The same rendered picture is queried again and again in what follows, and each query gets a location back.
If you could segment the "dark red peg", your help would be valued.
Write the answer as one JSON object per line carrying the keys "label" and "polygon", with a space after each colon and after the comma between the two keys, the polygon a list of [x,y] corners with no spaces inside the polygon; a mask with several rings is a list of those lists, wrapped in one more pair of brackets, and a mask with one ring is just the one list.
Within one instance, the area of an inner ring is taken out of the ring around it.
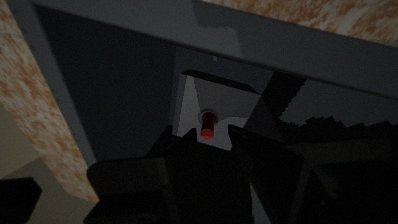
{"label": "dark red peg", "polygon": [[211,139],[214,136],[214,117],[211,112],[206,112],[204,115],[200,135],[204,139]]}

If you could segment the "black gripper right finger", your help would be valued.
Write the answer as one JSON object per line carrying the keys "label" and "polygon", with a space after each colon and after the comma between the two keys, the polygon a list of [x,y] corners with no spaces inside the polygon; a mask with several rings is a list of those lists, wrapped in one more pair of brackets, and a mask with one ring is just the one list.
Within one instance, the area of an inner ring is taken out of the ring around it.
{"label": "black gripper right finger", "polygon": [[228,125],[232,146],[271,224],[295,224],[314,165],[387,161],[393,143],[362,136],[286,144]]}

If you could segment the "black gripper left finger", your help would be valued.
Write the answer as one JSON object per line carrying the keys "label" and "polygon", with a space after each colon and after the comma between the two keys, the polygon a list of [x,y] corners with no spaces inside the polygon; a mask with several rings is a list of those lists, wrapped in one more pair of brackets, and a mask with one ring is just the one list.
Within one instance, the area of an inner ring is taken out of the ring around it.
{"label": "black gripper left finger", "polygon": [[161,155],[98,161],[86,177],[100,200],[118,193],[160,190],[172,224],[190,224],[197,159],[197,131],[192,128]]}

